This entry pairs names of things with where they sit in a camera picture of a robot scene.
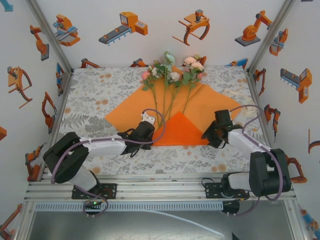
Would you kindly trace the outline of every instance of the orange paper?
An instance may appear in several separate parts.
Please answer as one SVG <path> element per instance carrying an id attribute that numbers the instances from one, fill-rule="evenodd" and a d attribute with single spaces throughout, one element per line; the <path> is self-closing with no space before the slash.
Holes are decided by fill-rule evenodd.
<path id="1" fill-rule="evenodd" d="M 203 133 L 180 111 L 165 125 L 164 135 L 153 146 L 197 146 L 209 143 L 207 139 L 201 139 Z M 161 126 L 155 131 L 153 139 L 160 137 L 163 130 L 164 126 Z"/>
<path id="2" fill-rule="evenodd" d="M 170 85 L 166 90 L 165 101 L 164 93 L 165 87 L 164 82 L 161 79 L 155 81 L 155 95 L 157 108 L 160 113 L 167 111 L 172 99 L 172 93 L 174 86 Z M 105 119 L 109 121 L 119 132 L 124 132 L 128 129 L 135 129 L 139 122 L 141 121 L 141 113 L 144 109 L 152 108 L 155 109 L 155 100 L 151 90 L 143 91 L 141 86 L 137 91 L 130 95 L 126 100 L 124 100 L 119 106 L 117 106 L 112 112 L 110 112 Z M 178 112 L 182 112 L 187 100 L 187 95 L 189 92 L 188 86 L 182 86 L 176 98 L 173 102 L 173 107 L 171 110 L 170 117 L 175 116 Z M 231 110 L 240 106 L 233 99 L 222 95 L 218 92 L 215 92 L 210 86 L 202 83 L 195 83 L 195 87 L 190 92 L 189 101 L 187 103 L 186 109 L 184 111 L 184 116 L 187 120 L 199 129 L 201 133 L 204 133 L 205 130 L 210 126 L 211 122 L 215 120 L 215 111 L 228 109 Z M 237 114 L 240 112 L 240 109 L 235 110 L 231 114 L 231 118 L 235 119 Z M 150 116 L 156 116 L 154 112 L 148 112 Z M 170 119 L 169 114 L 166 116 L 166 121 Z M 158 129 L 157 120 L 154 123 L 155 129 Z M 181 125 L 185 125 L 185 120 L 182 119 Z M 175 131 L 174 128 L 170 130 L 170 135 L 178 135 L 179 132 Z M 175 138 L 175 141 L 170 140 L 170 145 L 184 145 L 183 141 L 180 141 Z"/>

